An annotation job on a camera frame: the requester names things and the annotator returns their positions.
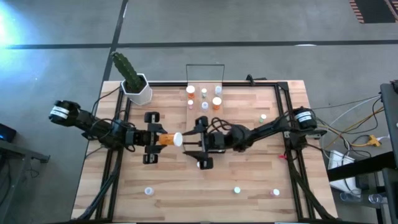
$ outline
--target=white pot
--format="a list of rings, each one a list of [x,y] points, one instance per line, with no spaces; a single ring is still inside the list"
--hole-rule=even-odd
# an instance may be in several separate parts
[[[139,76],[141,76],[142,78],[144,78],[146,85],[145,87],[141,90],[140,93],[128,93],[126,92],[126,88],[124,87],[124,85],[126,84],[126,81],[124,80],[122,82],[122,89],[124,94],[135,104],[137,105],[146,105],[150,102],[150,100],[152,99],[152,89],[150,88],[147,78],[145,77],[144,74],[137,74]]]

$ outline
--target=white label on motor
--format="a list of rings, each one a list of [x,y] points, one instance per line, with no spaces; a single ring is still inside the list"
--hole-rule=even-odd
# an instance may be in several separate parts
[[[66,115],[66,114],[64,114],[64,113],[61,113],[61,112],[59,112],[59,111],[56,111],[56,110],[52,110],[50,114],[60,116],[61,118],[64,118],[64,119],[67,119],[67,118],[68,118],[68,115]]]
[[[306,120],[309,120],[309,119],[312,119],[311,116],[305,116],[305,117],[299,118],[298,121],[299,122],[303,122],[303,121],[306,121]]]
[[[60,111],[60,112],[65,113],[65,114],[69,114],[69,111],[67,109],[59,107],[59,106],[54,106],[52,109]]]
[[[299,119],[299,118],[301,118],[301,117],[303,117],[303,116],[308,116],[308,115],[311,115],[311,112],[310,112],[310,111],[306,111],[306,112],[303,112],[303,113],[299,113],[298,115],[294,116],[294,118],[295,118],[295,119]]]

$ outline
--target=potted cactus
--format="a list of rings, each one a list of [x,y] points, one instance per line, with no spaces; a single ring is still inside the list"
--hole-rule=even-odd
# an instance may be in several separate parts
[[[122,89],[124,94],[135,104],[145,105],[152,99],[152,89],[149,87],[144,74],[138,73],[132,67],[129,60],[121,53],[111,54],[114,66],[124,77]]]

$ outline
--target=concrete floor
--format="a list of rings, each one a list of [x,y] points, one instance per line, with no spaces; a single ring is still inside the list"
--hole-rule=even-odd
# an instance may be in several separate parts
[[[0,0],[2,44],[109,44],[122,0]],[[130,0],[120,43],[398,39],[396,24],[360,24],[348,0]],[[247,74],[270,80],[305,80],[313,108],[375,96],[396,78],[398,45],[318,47],[218,47],[118,49],[149,80],[185,80],[187,63],[225,64],[225,80]],[[87,141],[77,128],[52,124],[55,100],[92,107],[100,91],[109,49],[0,49],[0,123],[15,128],[16,143],[50,154],[38,178],[25,182],[9,223],[48,223],[70,218]],[[215,76],[221,76],[219,70]],[[203,79],[198,72],[188,79]],[[112,69],[110,80],[121,80]],[[352,105],[317,110],[331,122]],[[371,103],[335,123],[344,128],[371,114]],[[377,137],[388,134],[378,115]],[[363,130],[374,126],[370,120]],[[337,143],[333,149],[343,151]],[[391,150],[388,140],[372,155]],[[374,210],[341,203],[339,217],[376,222]]]

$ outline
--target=wooden tabletop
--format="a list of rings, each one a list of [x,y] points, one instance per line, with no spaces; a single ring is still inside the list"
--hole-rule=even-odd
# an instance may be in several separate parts
[[[119,83],[104,82],[101,95],[117,88]],[[304,82],[288,83],[293,107],[309,107]],[[209,83],[192,84],[212,86]],[[209,116],[210,120],[215,116],[211,99],[201,99],[199,89],[195,92],[194,106],[199,101],[209,102],[209,112],[200,113]],[[117,96],[116,91],[100,101],[99,118],[113,117]],[[275,91],[271,87],[223,87],[222,99],[222,108],[215,114],[249,129],[261,125],[261,114],[267,115],[265,123],[279,114]],[[132,105],[129,121],[139,129],[146,129],[146,111],[158,111],[160,123],[169,133],[192,129],[198,114],[197,110],[187,109],[184,87],[154,87],[151,103]],[[318,145],[318,141],[309,142]],[[87,153],[98,147],[98,142],[89,143]],[[125,151],[123,155],[114,222],[297,221],[287,161],[278,157],[285,151],[281,133],[255,142],[243,153],[228,150],[225,154],[211,154],[214,158],[211,170],[200,170],[196,160],[183,154],[179,147],[166,147],[159,154],[159,163],[152,165],[142,164],[144,148],[136,149],[135,153]],[[328,212],[337,217],[321,152],[308,147],[303,150],[303,157],[312,192]],[[81,215],[98,193],[105,159],[106,149],[102,149],[85,160],[72,218]],[[146,187],[152,187],[154,195],[145,195]],[[241,193],[235,194],[234,187],[239,187]],[[280,196],[272,196],[272,189],[279,189]],[[300,198],[306,213],[302,192]]]

